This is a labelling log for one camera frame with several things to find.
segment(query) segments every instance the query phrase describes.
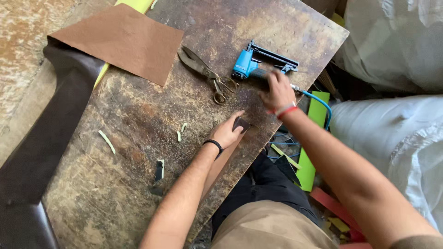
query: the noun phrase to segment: wooden workbench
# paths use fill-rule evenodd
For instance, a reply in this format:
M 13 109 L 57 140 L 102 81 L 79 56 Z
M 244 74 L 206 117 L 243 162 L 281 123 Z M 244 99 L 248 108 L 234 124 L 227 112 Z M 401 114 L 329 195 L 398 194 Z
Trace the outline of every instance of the wooden workbench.
M 230 75 L 251 39 L 300 62 L 291 81 L 307 89 L 348 32 L 297 0 L 159 0 L 149 17 L 185 31 L 183 45 L 220 75 Z M 234 111 L 254 125 L 197 212 L 194 238 L 280 125 L 267 115 L 259 86 L 242 82 L 227 104 L 176 56 L 165 87 L 111 67 L 83 114 L 44 197 L 63 248 L 135 248 L 162 197 L 152 193 L 157 160 L 165 159 L 166 194 L 213 126 Z M 182 124 L 188 128 L 177 142 Z M 98 134 L 116 149 L 113 155 Z

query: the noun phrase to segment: brown leather sheet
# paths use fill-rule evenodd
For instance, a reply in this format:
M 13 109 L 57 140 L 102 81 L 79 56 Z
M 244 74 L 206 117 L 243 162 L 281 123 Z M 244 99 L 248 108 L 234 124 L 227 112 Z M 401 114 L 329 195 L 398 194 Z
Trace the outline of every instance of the brown leather sheet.
M 119 4 L 49 36 L 164 86 L 183 31 Z

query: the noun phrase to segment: red foam strip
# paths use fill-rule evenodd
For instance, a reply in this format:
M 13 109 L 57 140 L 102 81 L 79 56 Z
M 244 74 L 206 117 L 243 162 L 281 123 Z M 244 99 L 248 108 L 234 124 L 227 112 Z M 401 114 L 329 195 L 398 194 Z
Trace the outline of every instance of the red foam strip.
M 334 198 L 326 194 L 321 188 L 316 187 L 315 189 L 312 190 L 312 192 L 309 195 L 312 198 L 314 198 L 316 201 L 321 203 L 323 206 L 325 206 L 325 208 L 329 209 L 332 213 L 337 215 L 337 217 L 342 219 L 349 226 L 353 227 L 354 229 L 356 229 L 358 232 L 361 233 L 360 226 L 357 224 L 354 218 L 348 213 L 348 211 L 346 211 L 346 208 L 343 207 Z
M 369 243 L 351 243 L 340 245 L 340 249 L 372 249 Z

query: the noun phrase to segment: dark brown leather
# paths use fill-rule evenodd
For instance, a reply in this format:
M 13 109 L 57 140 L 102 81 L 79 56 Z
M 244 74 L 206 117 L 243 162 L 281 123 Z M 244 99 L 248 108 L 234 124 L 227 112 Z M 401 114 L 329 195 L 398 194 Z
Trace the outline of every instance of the dark brown leather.
M 0 249 L 55 249 L 41 198 L 88 104 L 105 62 L 48 37 L 57 87 L 34 126 L 0 168 Z
M 57 240 L 39 204 L 0 206 L 0 249 L 56 249 Z
M 0 203 L 38 204 L 88 104 L 105 64 L 48 37 L 43 49 L 57 88 L 34 126 L 0 168 Z

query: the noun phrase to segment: brown fabric piece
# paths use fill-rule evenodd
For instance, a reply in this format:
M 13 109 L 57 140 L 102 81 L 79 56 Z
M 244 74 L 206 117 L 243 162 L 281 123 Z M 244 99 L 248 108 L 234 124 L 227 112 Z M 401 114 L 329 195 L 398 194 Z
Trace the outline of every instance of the brown fabric piece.
M 395 242 L 390 249 L 443 248 L 443 238 L 429 235 L 413 236 Z
M 250 202 L 232 212 L 220 225 L 213 249 L 337 249 L 332 240 L 306 216 L 280 202 Z
M 119 4 L 49 36 L 164 86 L 183 31 Z

